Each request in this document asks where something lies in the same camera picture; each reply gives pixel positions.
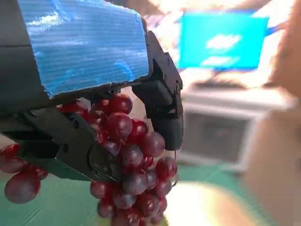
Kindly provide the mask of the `bare black left hand blue tape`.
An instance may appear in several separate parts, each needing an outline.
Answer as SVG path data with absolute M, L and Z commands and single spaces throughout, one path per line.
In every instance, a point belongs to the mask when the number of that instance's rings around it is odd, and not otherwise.
M 182 80 L 137 12 L 103 0 L 1 1 L 0 132 L 21 145 L 19 157 L 59 178 L 120 181 L 92 127 L 56 106 L 128 86 L 165 149 L 178 150 Z

